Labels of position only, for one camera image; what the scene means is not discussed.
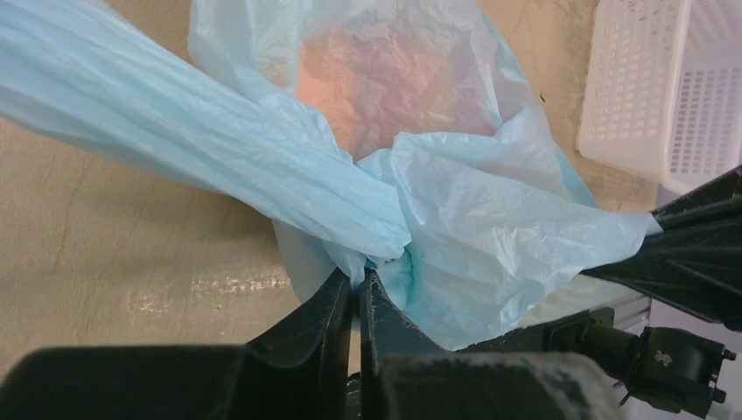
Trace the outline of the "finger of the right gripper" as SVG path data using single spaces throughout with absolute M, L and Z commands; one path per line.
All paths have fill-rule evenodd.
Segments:
M 699 186 L 652 215 L 661 232 L 636 255 L 584 270 L 698 319 L 741 328 L 741 169 Z

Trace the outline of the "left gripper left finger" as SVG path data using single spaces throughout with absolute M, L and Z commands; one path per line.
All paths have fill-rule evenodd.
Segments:
M 247 419 L 342 419 L 350 281 L 335 269 L 296 310 L 246 344 Z

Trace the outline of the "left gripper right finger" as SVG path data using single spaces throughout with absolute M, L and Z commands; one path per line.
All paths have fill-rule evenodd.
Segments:
M 392 302 L 375 269 L 365 270 L 359 308 L 361 415 L 391 419 L 400 406 L 396 385 L 403 370 L 446 351 Z

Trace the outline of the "light blue plastic bag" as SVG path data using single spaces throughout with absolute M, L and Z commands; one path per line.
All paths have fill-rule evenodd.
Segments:
M 599 208 L 474 1 L 195 1 L 188 51 L 102 1 L 4 1 L 1 114 L 268 216 L 303 299 L 376 269 L 448 350 L 661 232 Z

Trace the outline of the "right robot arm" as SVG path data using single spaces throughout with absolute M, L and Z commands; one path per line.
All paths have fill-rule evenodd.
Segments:
M 587 275 L 626 286 L 697 319 L 741 329 L 741 170 L 734 168 L 654 210 L 661 232 L 622 262 Z M 606 309 L 519 328 L 474 352 L 571 352 L 595 361 L 627 393 L 658 410 L 706 417 L 726 394 L 716 385 L 723 344 L 672 327 L 621 331 Z

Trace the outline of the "white plastic basket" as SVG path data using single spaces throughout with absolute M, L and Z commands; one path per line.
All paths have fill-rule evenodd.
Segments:
M 741 162 L 741 4 L 603 0 L 579 153 L 687 193 Z

